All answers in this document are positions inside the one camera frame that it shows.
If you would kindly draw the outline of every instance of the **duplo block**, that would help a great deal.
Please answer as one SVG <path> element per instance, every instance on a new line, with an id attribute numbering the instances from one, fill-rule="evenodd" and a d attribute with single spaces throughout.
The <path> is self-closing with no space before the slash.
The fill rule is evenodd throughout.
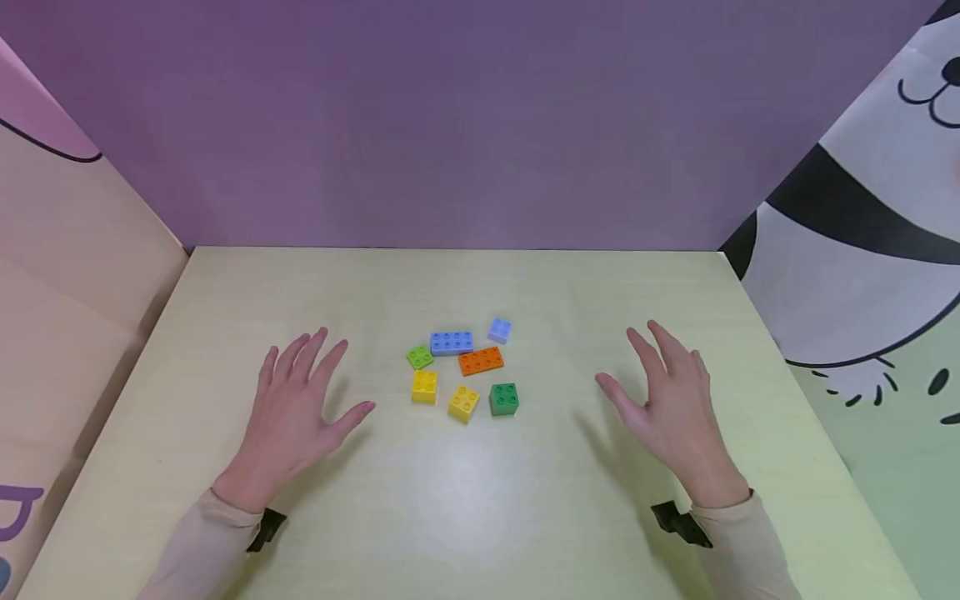
<path id="1" fill-rule="evenodd" d="M 494 340 L 500 344 L 506 344 L 507 340 L 510 339 L 510 332 L 514 328 L 514 324 L 509 321 L 504 321 L 503 319 L 494 319 L 493 323 L 490 325 L 490 331 L 487 332 L 487 339 Z"/>
<path id="2" fill-rule="evenodd" d="M 410 389 L 414 402 L 437 403 L 437 374 L 432 371 L 414 371 L 414 385 Z"/>
<path id="3" fill-rule="evenodd" d="M 419 371 L 433 362 L 433 355 L 430 354 L 430 350 L 426 349 L 426 346 L 420 345 L 407 352 L 407 360 L 410 361 L 410 366 L 414 368 L 414 371 Z"/>
<path id="4" fill-rule="evenodd" d="M 473 352 L 473 334 L 469 331 L 438 331 L 430 336 L 430 353 L 453 356 Z"/>
<path id="5" fill-rule="evenodd" d="M 520 406 L 516 384 L 497 383 L 490 388 L 490 414 L 494 417 L 512 415 Z"/>
<path id="6" fill-rule="evenodd" d="M 472 389 L 467 386 L 460 386 L 450 399 L 446 412 L 454 419 L 466 423 L 470 420 L 470 415 L 473 414 L 473 409 L 476 408 L 479 399 L 480 395 Z"/>
<path id="7" fill-rule="evenodd" d="M 503 367 L 500 348 L 486 348 L 470 354 L 461 354 L 459 360 L 460 372 L 464 374 L 464 377 Z"/>

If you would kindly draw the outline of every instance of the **yellow lego brick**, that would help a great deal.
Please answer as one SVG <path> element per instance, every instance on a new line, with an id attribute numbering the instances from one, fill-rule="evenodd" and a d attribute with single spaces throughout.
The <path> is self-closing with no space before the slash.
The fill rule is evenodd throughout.
<path id="1" fill-rule="evenodd" d="M 480 395 L 466 386 L 460 386 L 450 399 L 450 405 L 446 412 L 453 418 L 466 423 L 476 408 Z"/>
<path id="2" fill-rule="evenodd" d="M 436 404 L 437 374 L 431 371 L 414 371 L 414 385 L 411 392 L 414 402 Z"/>

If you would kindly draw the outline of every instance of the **purple backdrop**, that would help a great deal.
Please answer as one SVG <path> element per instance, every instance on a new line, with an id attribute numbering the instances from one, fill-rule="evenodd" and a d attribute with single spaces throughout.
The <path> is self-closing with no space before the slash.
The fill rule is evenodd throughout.
<path id="1" fill-rule="evenodd" d="M 938 0 L 11 0 L 184 244 L 716 249 Z"/>

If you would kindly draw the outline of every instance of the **panda paw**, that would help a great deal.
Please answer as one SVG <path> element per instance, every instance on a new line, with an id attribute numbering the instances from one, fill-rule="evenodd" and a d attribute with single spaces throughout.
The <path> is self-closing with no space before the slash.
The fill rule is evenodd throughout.
<path id="1" fill-rule="evenodd" d="M 891 373 L 895 368 L 890 361 L 878 357 L 847 367 L 818 369 L 813 374 L 823 377 L 827 393 L 844 398 L 848 407 L 865 399 L 879 406 L 883 403 L 884 394 L 900 390 Z"/>

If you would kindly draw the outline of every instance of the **beige sleeve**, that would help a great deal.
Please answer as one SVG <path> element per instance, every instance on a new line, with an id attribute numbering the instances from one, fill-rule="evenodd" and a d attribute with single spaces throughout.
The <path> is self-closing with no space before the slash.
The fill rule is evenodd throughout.
<path id="1" fill-rule="evenodd" d="M 698 548 L 718 600 L 800 600 L 759 496 L 725 509 L 690 511 L 713 543 Z"/>
<path id="2" fill-rule="evenodd" d="M 207 490 L 177 523 L 138 600 L 218 598 L 239 571 L 262 517 Z"/>

